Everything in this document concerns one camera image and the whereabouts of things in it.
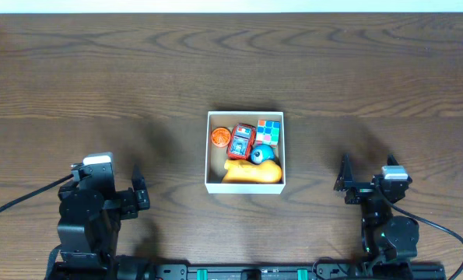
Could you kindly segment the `white cardboard box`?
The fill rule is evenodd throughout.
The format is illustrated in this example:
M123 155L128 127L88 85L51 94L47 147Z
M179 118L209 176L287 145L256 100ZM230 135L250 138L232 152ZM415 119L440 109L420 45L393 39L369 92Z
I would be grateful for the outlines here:
M249 124L255 128L259 120L278 121L281 123L279 144L272 147L275 159L272 160L282 168L282 179L276 184L258 183L223 183L226 174L225 162L227 148L218 148L211 143L211 132L218 127L232 130L236 124ZM204 184L210 194L281 194L286 186L284 116L278 111L210 111L207 117L207 143L205 151Z

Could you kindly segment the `blue toy ball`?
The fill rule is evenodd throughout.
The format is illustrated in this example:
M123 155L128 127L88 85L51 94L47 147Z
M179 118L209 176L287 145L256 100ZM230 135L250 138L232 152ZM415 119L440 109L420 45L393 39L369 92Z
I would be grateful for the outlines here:
M270 145L257 145L251 151L251 162L254 164L261 164L266 160L274 160L275 153Z

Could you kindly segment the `colourful puzzle cube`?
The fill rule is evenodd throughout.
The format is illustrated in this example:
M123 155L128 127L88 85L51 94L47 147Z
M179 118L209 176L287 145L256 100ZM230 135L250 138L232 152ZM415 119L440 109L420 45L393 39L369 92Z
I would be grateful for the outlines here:
M280 122L259 120L256 127L255 143L257 145L270 145L271 147L276 147L279 144L280 131Z

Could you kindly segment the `orange ridged disc toy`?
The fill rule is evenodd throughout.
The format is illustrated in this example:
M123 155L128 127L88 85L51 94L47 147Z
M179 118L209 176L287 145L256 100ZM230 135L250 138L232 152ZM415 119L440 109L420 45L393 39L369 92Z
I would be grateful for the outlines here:
M228 128L215 128L210 135L211 143L218 148L226 148L231 140L231 132Z

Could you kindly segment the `red toy car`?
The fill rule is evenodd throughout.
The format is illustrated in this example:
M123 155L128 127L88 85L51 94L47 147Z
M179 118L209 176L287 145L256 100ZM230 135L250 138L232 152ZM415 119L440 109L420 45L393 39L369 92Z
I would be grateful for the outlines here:
M236 124L231 133L227 156L230 159L248 159L256 136L256 128L249 124Z

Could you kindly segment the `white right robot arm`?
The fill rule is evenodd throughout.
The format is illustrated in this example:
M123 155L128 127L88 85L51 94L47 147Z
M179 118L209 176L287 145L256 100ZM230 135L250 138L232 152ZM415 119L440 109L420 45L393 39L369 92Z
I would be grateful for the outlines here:
M351 276L412 278L409 261L417 256L419 225L413 218L393 215L391 207L405 197L411 182L392 155L370 182L358 182L349 156L342 156L334 190L345 193L347 205L360 206L361 242L366 253L359 264L349 269Z

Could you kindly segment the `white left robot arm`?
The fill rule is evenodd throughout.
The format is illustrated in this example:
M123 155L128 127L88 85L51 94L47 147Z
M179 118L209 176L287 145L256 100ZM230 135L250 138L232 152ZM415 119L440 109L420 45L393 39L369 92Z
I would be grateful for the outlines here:
M132 186L117 191L111 163L71 169L72 179L58 192L60 244L50 252L46 279L154 279L153 264L117 254L121 222L150 208L146 181L139 168Z

